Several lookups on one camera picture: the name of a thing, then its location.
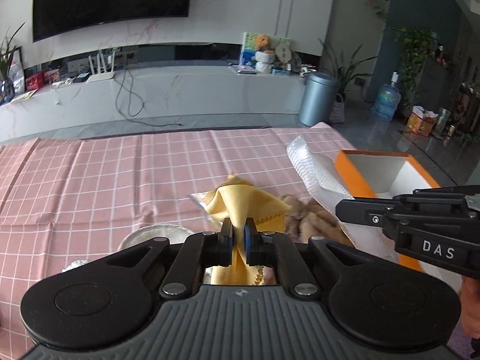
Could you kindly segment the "white round pad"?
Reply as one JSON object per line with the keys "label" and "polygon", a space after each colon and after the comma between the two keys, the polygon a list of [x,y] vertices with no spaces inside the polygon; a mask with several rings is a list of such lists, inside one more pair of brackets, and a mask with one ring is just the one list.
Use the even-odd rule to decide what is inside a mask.
{"label": "white round pad", "polygon": [[167,238],[171,245],[181,244],[194,232],[188,228],[172,223],[156,223],[144,226],[126,236],[115,252],[128,249],[153,238]]}

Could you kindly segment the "glass vase with grass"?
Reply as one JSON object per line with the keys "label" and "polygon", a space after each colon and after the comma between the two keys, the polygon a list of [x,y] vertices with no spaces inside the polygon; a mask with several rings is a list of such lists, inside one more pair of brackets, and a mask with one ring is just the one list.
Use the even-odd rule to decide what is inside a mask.
{"label": "glass vase with grass", "polygon": [[1,55],[0,55],[0,74],[1,74],[1,105],[10,102],[15,95],[15,88],[12,80],[9,78],[11,63],[14,57],[16,47],[12,45],[16,34],[24,27],[25,23],[21,24],[18,29],[8,36],[5,34],[1,40]]}

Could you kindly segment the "orange white storage box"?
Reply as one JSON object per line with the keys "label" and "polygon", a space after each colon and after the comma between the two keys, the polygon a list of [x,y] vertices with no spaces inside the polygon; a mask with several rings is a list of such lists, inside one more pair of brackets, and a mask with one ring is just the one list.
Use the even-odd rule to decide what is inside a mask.
{"label": "orange white storage box", "polygon": [[[400,194],[411,194],[415,189],[439,187],[434,178],[409,154],[342,150],[334,165],[346,190],[353,197],[390,199]],[[395,252],[393,241],[385,237],[380,228],[346,222],[343,227],[358,250],[432,275],[456,292],[460,291],[460,275]]]}

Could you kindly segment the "brown plush towel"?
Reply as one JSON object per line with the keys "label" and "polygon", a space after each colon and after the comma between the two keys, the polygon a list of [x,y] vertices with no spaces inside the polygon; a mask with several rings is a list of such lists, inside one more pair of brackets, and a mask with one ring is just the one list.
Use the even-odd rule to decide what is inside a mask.
{"label": "brown plush towel", "polygon": [[311,198],[301,202],[294,195],[282,195],[280,200],[290,206],[284,218],[284,233],[293,242],[307,244],[313,236],[323,236],[326,239],[353,247],[352,242],[343,232],[340,222]]}

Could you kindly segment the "teddy bear in pot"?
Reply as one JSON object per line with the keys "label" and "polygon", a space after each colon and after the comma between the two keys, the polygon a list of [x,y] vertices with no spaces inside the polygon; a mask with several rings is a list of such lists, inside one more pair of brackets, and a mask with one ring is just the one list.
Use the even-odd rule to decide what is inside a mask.
{"label": "teddy bear in pot", "polygon": [[270,74],[275,61],[275,54],[271,47],[271,38],[265,34],[259,34],[255,38],[256,71],[261,74]]}

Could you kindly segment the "green climbing vine plant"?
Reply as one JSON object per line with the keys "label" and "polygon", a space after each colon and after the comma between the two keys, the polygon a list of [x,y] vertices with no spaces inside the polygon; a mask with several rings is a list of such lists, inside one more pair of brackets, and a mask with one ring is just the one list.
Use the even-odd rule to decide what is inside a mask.
{"label": "green climbing vine plant", "polygon": [[400,45],[400,92],[413,93],[416,78],[431,55],[434,35],[423,28],[394,27],[395,41]]}

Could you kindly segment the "grey metal trash can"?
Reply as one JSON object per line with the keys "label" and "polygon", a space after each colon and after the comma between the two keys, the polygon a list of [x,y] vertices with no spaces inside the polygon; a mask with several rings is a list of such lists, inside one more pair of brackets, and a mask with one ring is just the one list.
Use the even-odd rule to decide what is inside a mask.
{"label": "grey metal trash can", "polygon": [[320,122],[329,122],[340,80],[322,72],[306,75],[304,95],[298,119],[301,124],[312,127]]}

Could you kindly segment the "white wifi router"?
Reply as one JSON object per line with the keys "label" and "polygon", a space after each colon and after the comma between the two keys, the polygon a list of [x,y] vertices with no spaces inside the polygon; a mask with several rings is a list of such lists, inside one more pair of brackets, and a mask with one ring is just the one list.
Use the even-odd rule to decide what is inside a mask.
{"label": "white wifi router", "polygon": [[90,83],[113,79],[115,76],[115,58],[115,50],[108,56],[105,56],[101,51],[98,52],[96,55],[96,63],[94,63],[94,59],[90,55],[88,57],[90,74],[86,82]]}

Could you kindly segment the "orange gift box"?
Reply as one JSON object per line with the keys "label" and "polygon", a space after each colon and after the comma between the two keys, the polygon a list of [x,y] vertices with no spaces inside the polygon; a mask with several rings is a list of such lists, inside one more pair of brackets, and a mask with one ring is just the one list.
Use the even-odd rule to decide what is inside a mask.
{"label": "orange gift box", "polygon": [[428,111],[422,106],[414,106],[408,118],[406,130],[409,133],[427,137],[436,125],[438,117],[433,111]]}

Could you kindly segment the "potted green long-leaf plant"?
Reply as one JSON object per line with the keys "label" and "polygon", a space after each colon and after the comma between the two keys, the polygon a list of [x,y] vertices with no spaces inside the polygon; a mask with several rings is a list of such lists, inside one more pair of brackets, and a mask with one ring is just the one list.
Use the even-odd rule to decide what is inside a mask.
{"label": "potted green long-leaf plant", "polygon": [[360,43],[349,59],[346,59],[344,52],[341,51],[337,54],[335,48],[328,41],[322,41],[319,38],[319,42],[323,47],[322,57],[329,63],[325,70],[338,81],[337,94],[329,121],[333,125],[339,125],[346,119],[347,86],[356,78],[371,77],[372,73],[357,72],[357,69],[361,64],[374,60],[377,56],[358,59],[357,55],[363,47],[363,44]]}

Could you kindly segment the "yellow cleaning cloth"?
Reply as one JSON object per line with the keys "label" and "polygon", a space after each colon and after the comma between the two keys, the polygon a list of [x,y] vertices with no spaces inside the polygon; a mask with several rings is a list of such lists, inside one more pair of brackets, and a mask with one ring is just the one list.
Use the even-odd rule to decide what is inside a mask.
{"label": "yellow cleaning cloth", "polygon": [[211,283],[216,285],[265,285],[269,269],[247,264],[244,226],[251,218],[259,232],[284,232],[284,219],[291,206],[280,198],[231,175],[216,189],[206,193],[205,211],[218,221],[230,219],[233,225],[233,255],[228,267],[214,267]]}

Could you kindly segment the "blue water jug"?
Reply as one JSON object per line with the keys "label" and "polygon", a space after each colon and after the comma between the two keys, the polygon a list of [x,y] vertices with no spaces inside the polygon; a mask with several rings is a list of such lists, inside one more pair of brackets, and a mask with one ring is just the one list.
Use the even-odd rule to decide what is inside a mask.
{"label": "blue water jug", "polygon": [[391,122],[401,99],[400,90],[397,86],[399,73],[393,72],[388,84],[379,88],[373,104],[372,113],[377,119]]}

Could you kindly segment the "round paper fan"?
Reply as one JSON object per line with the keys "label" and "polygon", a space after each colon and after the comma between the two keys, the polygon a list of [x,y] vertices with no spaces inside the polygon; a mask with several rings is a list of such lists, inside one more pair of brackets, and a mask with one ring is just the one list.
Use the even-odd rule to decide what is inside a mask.
{"label": "round paper fan", "polygon": [[275,55],[282,69],[286,70],[292,59],[290,48],[285,43],[281,43],[275,48]]}

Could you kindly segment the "pink checkered tablecloth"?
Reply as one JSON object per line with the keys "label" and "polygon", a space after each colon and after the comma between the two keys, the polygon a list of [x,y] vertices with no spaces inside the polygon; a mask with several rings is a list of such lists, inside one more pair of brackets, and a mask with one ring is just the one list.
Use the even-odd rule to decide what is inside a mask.
{"label": "pink checkered tablecloth", "polygon": [[70,263],[117,251],[128,234],[171,223],[210,228],[191,194],[237,175],[273,195],[307,198],[287,157],[303,137],[335,158],[349,142],[332,127],[208,130],[90,140],[35,138],[1,148],[1,357],[31,345],[20,300]]}

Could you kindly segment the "white marble TV cabinet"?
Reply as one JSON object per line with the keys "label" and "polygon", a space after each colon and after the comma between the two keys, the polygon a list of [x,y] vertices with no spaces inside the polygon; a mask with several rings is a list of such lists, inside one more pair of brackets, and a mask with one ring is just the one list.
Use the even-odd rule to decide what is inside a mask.
{"label": "white marble TV cabinet", "polygon": [[1,139],[106,122],[182,123],[186,116],[295,115],[298,76],[245,75],[227,66],[149,67],[111,80],[49,86],[1,106]]}

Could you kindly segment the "clear plastic bubble bag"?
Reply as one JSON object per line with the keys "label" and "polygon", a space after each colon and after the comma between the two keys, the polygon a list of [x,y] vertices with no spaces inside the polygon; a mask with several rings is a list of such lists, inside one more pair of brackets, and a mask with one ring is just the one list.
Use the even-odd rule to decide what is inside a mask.
{"label": "clear plastic bubble bag", "polygon": [[[297,136],[286,148],[287,156],[310,194],[335,219],[335,207],[343,199],[352,200],[333,160],[323,154],[314,154],[302,136]],[[378,227],[341,222],[346,237],[355,248],[368,254],[398,263],[393,242],[383,236]]]}

